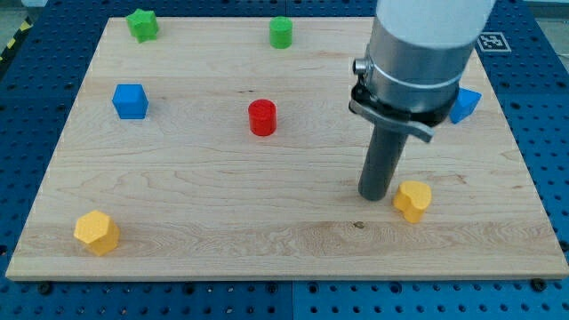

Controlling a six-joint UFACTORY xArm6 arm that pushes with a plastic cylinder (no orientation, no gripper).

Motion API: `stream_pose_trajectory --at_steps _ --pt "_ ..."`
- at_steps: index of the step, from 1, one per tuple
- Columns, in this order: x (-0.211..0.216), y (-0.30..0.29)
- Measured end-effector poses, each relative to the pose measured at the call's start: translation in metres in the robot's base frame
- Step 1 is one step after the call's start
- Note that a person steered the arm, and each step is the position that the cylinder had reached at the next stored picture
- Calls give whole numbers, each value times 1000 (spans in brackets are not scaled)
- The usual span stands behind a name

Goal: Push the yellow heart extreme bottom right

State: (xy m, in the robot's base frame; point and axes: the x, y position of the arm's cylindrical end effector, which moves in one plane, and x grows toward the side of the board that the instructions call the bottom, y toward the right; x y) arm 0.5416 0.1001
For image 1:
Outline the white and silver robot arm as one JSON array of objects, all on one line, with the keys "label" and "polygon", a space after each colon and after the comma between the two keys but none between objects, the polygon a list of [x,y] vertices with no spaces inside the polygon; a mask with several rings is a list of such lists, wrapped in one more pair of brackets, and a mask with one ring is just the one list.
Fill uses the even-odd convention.
[{"label": "white and silver robot arm", "polygon": [[495,0],[379,0],[365,55],[352,71],[349,110],[373,125],[358,184],[379,201],[408,137],[430,142],[459,95],[459,82]]}]

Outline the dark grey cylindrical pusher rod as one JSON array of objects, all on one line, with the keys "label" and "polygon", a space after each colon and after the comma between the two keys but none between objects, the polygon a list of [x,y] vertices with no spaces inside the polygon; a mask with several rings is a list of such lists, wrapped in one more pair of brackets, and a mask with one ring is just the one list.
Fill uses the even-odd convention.
[{"label": "dark grey cylindrical pusher rod", "polygon": [[358,184],[363,198],[379,201],[385,197],[406,140],[402,133],[374,127]]}]

